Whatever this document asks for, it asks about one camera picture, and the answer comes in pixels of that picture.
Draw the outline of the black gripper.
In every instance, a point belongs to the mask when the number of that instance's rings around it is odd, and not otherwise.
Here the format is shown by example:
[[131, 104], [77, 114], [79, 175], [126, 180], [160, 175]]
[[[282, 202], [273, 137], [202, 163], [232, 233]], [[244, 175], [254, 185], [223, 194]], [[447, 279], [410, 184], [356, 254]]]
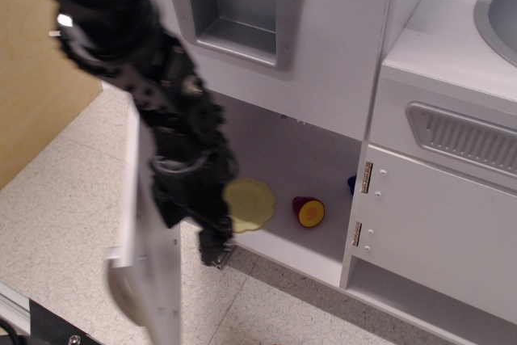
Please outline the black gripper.
[[153, 197], [168, 229], [186, 217], [203, 229], [199, 232], [200, 256], [215, 267], [226, 243], [233, 242], [228, 205], [222, 198], [225, 185], [237, 175], [237, 161], [230, 150], [203, 152], [192, 163], [154, 157]]

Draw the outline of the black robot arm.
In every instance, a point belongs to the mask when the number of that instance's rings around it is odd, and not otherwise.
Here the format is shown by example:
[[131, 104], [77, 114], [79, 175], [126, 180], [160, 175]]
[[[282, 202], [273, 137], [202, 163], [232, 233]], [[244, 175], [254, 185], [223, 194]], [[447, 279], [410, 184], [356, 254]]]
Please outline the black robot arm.
[[57, 37], [77, 67], [128, 92], [150, 129], [152, 192], [168, 227], [189, 217], [200, 226], [200, 254], [211, 266], [231, 247], [223, 200], [237, 161], [221, 131], [219, 105], [154, 0], [56, 0]]

